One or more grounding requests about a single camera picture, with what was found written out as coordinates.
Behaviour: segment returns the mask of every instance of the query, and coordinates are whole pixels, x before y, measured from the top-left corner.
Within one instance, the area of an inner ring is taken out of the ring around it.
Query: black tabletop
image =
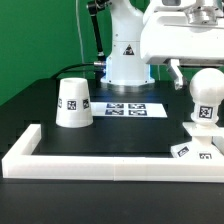
[[[92,125],[55,124],[59,82],[38,80],[0,107],[0,155],[31,123],[42,140],[34,154],[170,157],[190,138],[182,127],[193,102],[188,89],[157,82],[118,93],[89,81],[92,102],[162,103],[168,118],[94,117]],[[223,107],[219,125],[223,124]],[[223,223],[224,185],[216,183],[18,180],[0,177],[0,223]]]

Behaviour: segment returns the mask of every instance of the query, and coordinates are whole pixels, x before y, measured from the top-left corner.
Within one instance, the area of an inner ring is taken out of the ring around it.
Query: upside-down cup
[[[93,123],[89,88],[84,78],[60,81],[56,124],[66,128],[80,128]]]

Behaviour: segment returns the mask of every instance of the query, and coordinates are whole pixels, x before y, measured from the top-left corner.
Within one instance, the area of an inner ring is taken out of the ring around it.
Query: round knob
[[[224,74],[214,68],[199,71],[191,80],[190,93],[195,103],[192,120],[201,125],[216,123],[224,98]]]

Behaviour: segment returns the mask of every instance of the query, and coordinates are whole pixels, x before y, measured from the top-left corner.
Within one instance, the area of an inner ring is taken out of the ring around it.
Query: green wall
[[[85,61],[96,58],[93,28],[86,4],[80,0],[80,23]],[[149,0],[131,0],[142,11]],[[81,62],[75,0],[1,0],[0,7],[0,105],[37,79]],[[109,10],[98,14],[105,53],[111,51]],[[157,66],[153,77],[159,78]],[[170,79],[160,66],[161,79]],[[192,76],[192,70],[186,72]]]

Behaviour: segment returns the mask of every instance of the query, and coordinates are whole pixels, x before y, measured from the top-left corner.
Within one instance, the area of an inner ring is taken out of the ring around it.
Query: printed marker sheet
[[[167,118],[162,104],[92,102],[93,116]]]

